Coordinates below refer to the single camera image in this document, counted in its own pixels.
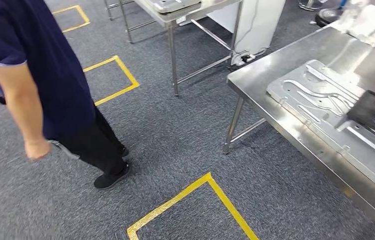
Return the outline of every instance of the person's hand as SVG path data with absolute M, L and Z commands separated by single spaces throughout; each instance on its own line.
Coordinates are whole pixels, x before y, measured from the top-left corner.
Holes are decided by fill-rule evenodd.
M 46 139 L 26 141 L 24 147 L 27 157 L 33 161 L 42 159 L 51 151 L 51 144 Z

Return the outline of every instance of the metal tray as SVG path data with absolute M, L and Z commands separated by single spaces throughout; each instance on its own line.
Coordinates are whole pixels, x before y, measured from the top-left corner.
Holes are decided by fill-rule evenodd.
M 270 83 L 267 92 L 375 183 L 375 132 L 346 116 L 362 88 L 311 60 Z

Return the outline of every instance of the yellow floor marking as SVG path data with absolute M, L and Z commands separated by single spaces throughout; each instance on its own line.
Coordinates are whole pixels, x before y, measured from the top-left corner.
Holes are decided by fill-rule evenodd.
M 123 73 L 125 74 L 125 76 L 130 80 L 131 85 L 128 86 L 128 87 L 126 87 L 126 88 L 124 88 L 123 90 L 120 90 L 120 91 L 118 91 L 118 92 L 116 92 L 114 94 L 111 94 L 111 95 L 109 95 L 109 96 L 107 96 L 107 97 L 105 97 L 105 98 L 103 98 L 103 99 L 95 102 L 96 106 L 101 105 L 103 103 L 106 103 L 106 102 L 108 102 L 111 99 L 114 99 L 114 98 L 116 98 L 116 97 L 118 97 L 118 96 L 120 96 L 120 95 L 122 95 L 124 93 L 127 93 L 128 91 L 130 91 L 132 89 L 135 89 L 135 88 L 139 87 L 138 81 L 136 81 L 135 77 L 132 75 L 132 73 L 129 71 L 129 69 L 126 67 L 126 65 L 124 65 L 123 61 L 121 61 L 121 59 L 117 55 L 111 57 L 110 59 L 102 61 L 100 63 L 97 63 L 97 64 L 95 64 L 93 66 L 86 67 L 85 69 L 83 69 L 83 72 L 86 73 L 86 72 L 88 72 L 90 70 L 93 70 L 95 68 L 98 68 L 98 67 L 100 67 L 102 65 L 105 65 L 105 64 L 109 64 L 109 63 L 114 62 L 114 61 L 117 62 L 118 66 L 123 71 Z
M 189 195 L 190 193 L 192 193 L 194 190 L 196 190 L 197 188 L 199 188 L 205 183 L 209 183 L 211 185 L 211 188 L 214 190 L 214 192 L 217 194 L 217 196 L 226 206 L 227 210 L 231 213 L 231 215 L 234 217 L 236 222 L 243 229 L 246 236 L 248 236 L 250 240 L 259 240 L 259 238 L 255 235 L 255 233 L 252 231 L 250 226 L 248 226 L 248 224 L 245 222 L 244 218 L 239 214 L 238 210 L 236 210 L 235 206 L 233 206 L 233 204 L 230 202 L 230 200 L 225 195 L 223 190 L 217 185 L 216 181 L 211 176 L 211 172 L 205 174 L 200 179 L 196 180 L 194 183 L 186 187 L 183 191 L 181 191 L 175 197 L 165 202 L 161 206 L 155 208 L 153 211 L 148 213 L 146 216 L 142 217 L 135 224 L 131 225 L 127 229 L 128 238 L 130 240 L 139 240 L 138 235 L 136 234 L 136 231 L 138 231 L 141 227 L 145 226 L 154 218 L 162 214 L 165 210 L 169 209 L 171 206 L 173 206 L 174 204 L 182 200 L 184 197 L 186 197 L 187 195 Z
M 61 10 L 58 10 L 58 11 L 54 11 L 52 12 L 52 14 L 59 14 L 59 13 L 62 13 L 64 11 L 67 11 L 67 10 L 71 10 L 71 9 L 76 9 L 78 14 L 80 14 L 81 18 L 83 18 L 84 20 L 84 23 L 83 24 L 80 24 L 78 26 L 74 26 L 74 27 L 70 27 L 68 29 L 65 29 L 63 30 L 62 32 L 63 33 L 66 33 L 66 32 L 69 32 L 69 31 L 72 31 L 74 29 L 79 29 L 81 27 L 84 27 L 88 24 L 91 23 L 91 21 L 89 20 L 88 16 L 85 14 L 85 12 L 82 10 L 82 8 L 80 7 L 80 5 L 74 5 L 74 6 L 70 6 L 70 7 L 67 7 L 67 8 L 64 8 L 64 9 L 61 9 Z

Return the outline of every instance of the metal frame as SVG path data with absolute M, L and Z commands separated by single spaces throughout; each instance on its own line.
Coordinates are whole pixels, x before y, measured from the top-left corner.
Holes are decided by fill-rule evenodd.
M 128 0 L 128 1 L 124 1 L 122 4 L 124 5 L 124 4 L 133 3 L 133 2 L 134 2 L 134 0 Z M 111 13 L 111 9 L 120 6 L 121 3 L 119 2 L 119 3 L 109 4 L 108 5 L 108 0 L 103 0 L 103 3 L 105 4 L 105 9 L 108 12 L 108 19 L 110 21 L 114 20 L 113 14 Z
M 245 130 L 243 130 L 242 132 L 240 132 L 239 134 L 237 134 L 236 136 L 233 137 L 233 134 L 235 133 L 236 126 L 238 125 L 239 116 L 241 115 L 242 107 L 244 106 L 244 103 L 245 103 L 245 100 L 241 96 L 239 96 L 238 99 L 237 99 L 237 104 L 236 104 L 236 108 L 234 110 L 233 118 L 231 119 L 230 127 L 229 127 L 228 132 L 227 132 L 226 141 L 224 142 L 224 146 L 223 146 L 223 153 L 224 154 L 228 154 L 230 152 L 230 144 L 232 144 L 236 140 L 240 139 L 241 137 L 243 137 L 247 133 L 251 132 L 252 130 L 257 128 L 258 126 L 260 126 L 261 124 L 266 122 L 266 119 L 261 118 L 256 123 L 247 127 Z
M 121 12 L 122 12 L 122 15 L 123 15 L 123 18 L 124 18 L 124 24 L 125 24 L 125 28 L 126 28 L 125 32 L 127 33 L 128 41 L 129 41 L 129 43 L 133 44 L 133 39 L 132 39 L 132 36 L 131 36 L 130 32 L 133 31 L 133 30 L 136 30 L 136 29 L 140 29 L 140 28 L 142 28 L 144 26 L 147 26 L 151 23 L 154 23 L 156 21 L 151 20 L 151 21 L 142 23 L 142 24 L 134 26 L 134 27 L 129 27 L 129 23 L 127 21 L 126 13 L 125 13 L 124 7 L 123 7 L 123 5 L 125 3 L 123 2 L 123 0 L 118 0 L 118 1 L 119 1 L 119 6 L 121 8 Z M 212 37 L 214 40 L 216 40 L 219 44 L 221 44 L 223 47 L 225 47 L 227 50 L 229 50 L 229 55 L 225 56 L 225 57 L 223 57 L 223 58 L 221 58 L 221 59 L 219 59 L 219 60 L 217 60 L 217 61 L 215 61 L 215 62 L 213 62 L 213 63 L 195 71 L 195 72 L 192 72 L 191 74 L 188 74 L 187 76 L 184 76 L 180 79 L 177 76 L 176 46 L 175 46 L 175 42 L 174 42 L 174 28 L 177 26 L 177 23 L 176 23 L 176 21 L 172 21 L 170 24 L 168 24 L 166 26 L 166 29 L 167 29 L 167 32 L 168 32 L 168 48 L 169 48 L 169 51 L 170 51 L 172 84 L 173 84 L 173 88 L 174 88 L 174 95 L 176 97 L 179 96 L 179 84 L 181 84 L 184 81 L 186 81 L 188 79 L 191 79 L 191 78 L 195 77 L 196 75 L 198 75 L 198 74 L 200 74 L 204 71 L 207 71 L 207 70 L 209 70 L 209 69 L 211 69 L 211 68 L 213 68 L 213 67 L 215 67 L 215 66 L 217 66 L 217 65 L 219 65 L 219 64 L 221 64 L 221 63 L 223 63 L 223 62 L 232 58 L 233 48 L 235 46 L 236 35 L 237 35 L 237 32 L 238 32 L 238 26 L 239 26 L 239 21 L 240 21 L 240 16 L 241 16 L 242 5 L 243 5 L 243 1 L 239 1 L 234 32 L 233 32 L 233 36 L 232 36 L 232 39 L 231 39 L 231 47 L 229 47 L 229 45 L 227 43 L 225 43 L 217 35 L 215 35 L 210 30 L 208 30 L 207 28 L 205 28 L 204 26 L 199 24 L 195 19 L 188 19 L 193 24 L 195 24 L 199 29 L 204 31 L 206 34 L 208 34 L 210 37 Z

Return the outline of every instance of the wire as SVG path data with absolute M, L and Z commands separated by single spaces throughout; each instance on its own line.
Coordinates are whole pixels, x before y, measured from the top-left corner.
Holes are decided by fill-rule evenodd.
M 243 141 L 240 141 L 240 144 L 242 144 L 245 147 L 250 148 L 250 149 L 260 149 L 261 148 L 260 146 L 250 146 L 248 144 L 245 144 Z
M 254 22 L 255 22 L 255 18 L 257 17 L 257 13 L 258 13 L 258 3 L 259 3 L 259 0 L 255 0 L 255 10 L 254 10 L 254 16 L 252 17 L 252 21 L 251 21 L 251 25 L 249 26 L 249 29 L 248 31 L 246 31 L 246 33 L 240 38 L 239 41 L 237 41 L 234 46 L 233 46 L 233 52 L 237 53 L 238 55 L 241 55 L 243 53 L 248 53 L 248 51 L 241 51 L 240 53 L 237 52 L 235 49 L 236 49 L 236 46 L 252 31 L 253 29 L 253 26 L 254 26 Z

